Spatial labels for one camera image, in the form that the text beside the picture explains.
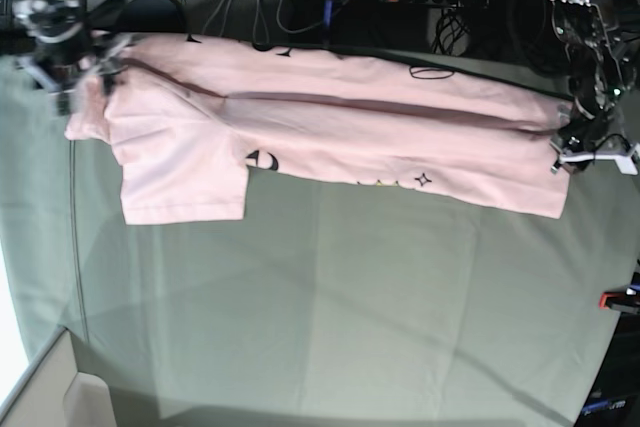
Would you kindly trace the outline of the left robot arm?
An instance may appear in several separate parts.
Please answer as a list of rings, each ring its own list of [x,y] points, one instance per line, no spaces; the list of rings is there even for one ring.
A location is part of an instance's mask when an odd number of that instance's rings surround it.
[[[611,161],[620,173],[639,174],[639,143],[628,138],[620,102],[638,80],[639,40],[620,26],[614,0],[548,0],[551,23],[569,62],[573,103],[551,140],[561,169],[582,171]]]

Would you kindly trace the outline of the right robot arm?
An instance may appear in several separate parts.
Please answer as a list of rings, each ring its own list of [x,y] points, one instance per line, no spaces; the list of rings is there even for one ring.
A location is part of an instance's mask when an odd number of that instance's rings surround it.
[[[97,34],[94,28],[125,5],[126,0],[106,0],[89,10],[87,0],[16,0],[14,18],[35,40],[35,50],[18,57],[18,66],[63,108],[87,75],[105,77],[110,88],[121,70],[118,56],[131,45],[132,36]]]

